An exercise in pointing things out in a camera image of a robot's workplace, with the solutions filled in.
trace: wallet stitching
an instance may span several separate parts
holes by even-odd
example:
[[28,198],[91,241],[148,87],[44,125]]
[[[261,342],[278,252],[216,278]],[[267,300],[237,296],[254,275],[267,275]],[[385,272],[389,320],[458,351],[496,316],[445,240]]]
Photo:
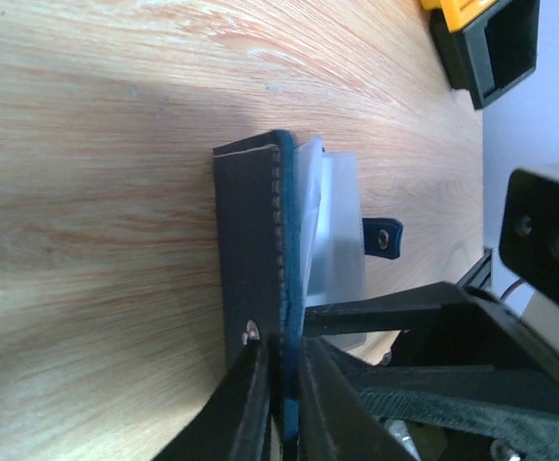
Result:
[[[273,221],[275,223],[274,234],[276,237],[276,251],[278,256],[276,263],[278,265],[278,281],[279,281],[279,338],[278,338],[278,355],[279,355],[279,388],[283,390],[283,349],[284,349],[284,322],[285,322],[285,310],[286,310],[286,299],[285,299],[285,273],[284,273],[284,254],[283,254],[283,240],[284,232],[282,228],[281,221],[281,150],[278,144],[267,144],[262,149],[271,149],[272,155],[272,167],[271,167],[271,207],[273,209]],[[283,396],[279,399],[279,412],[283,415]],[[283,457],[283,447],[280,446],[280,453]]]
[[265,144],[264,146],[253,147],[252,149],[246,149],[245,151],[226,152],[225,154],[215,155],[213,158],[232,157],[240,154],[253,154],[254,152],[263,151],[269,148],[271,148],[273,152],[279,149],[277,144]]

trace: translucent plastic sheet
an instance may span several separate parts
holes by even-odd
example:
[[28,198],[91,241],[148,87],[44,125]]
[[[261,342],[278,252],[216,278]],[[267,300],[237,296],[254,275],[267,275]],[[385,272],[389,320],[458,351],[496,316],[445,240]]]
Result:
[[327,154],[316,136],[299,148],[301,267],[305,305],[365,296],[356,157]]

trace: white wall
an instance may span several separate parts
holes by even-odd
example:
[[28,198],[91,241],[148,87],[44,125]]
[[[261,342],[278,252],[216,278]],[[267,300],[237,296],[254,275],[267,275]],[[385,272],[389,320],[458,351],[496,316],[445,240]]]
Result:
[[[541,0],[535,74],[484,110],[485,245],[498,245],[510,173],[558,160],[559,0]],[[501,294],[516,276],[498,258],[493,271],[493,289]],[[523,312],[532,293],[519,288],[508,303]]]

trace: black leather wallet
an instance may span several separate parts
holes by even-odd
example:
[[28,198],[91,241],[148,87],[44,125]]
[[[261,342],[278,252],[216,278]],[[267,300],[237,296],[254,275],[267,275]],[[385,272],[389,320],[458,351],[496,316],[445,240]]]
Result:
[[[298,432],[294,389],[304,323],[295,147],[290,132],[275,130],[213,150],[227,366],[253,321],[281,366],[272,371],[281,380],[272,405],[285,447],[296,444]],[[401,231],[397,220],[363,220],[365,253],[399,257]]]

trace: metal screw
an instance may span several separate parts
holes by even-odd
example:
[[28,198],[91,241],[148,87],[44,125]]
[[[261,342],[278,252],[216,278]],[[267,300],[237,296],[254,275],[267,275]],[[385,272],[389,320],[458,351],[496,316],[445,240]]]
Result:
[[253,320],[248,320],[245,331],[241,334],[241,342],[245,346],[255,339],[260,339],[260,331],[258,331],[258,326]]
[[494,461],[521,461],[518,454],[505,440],[496,439],[491,444],[491,458]]
[[377,244],[379,245],[381,250],[386,250],[388,248],[388,241],[391,239],[391,236],[388,232],[382,229],[379,232],[379,236],[377,237]]

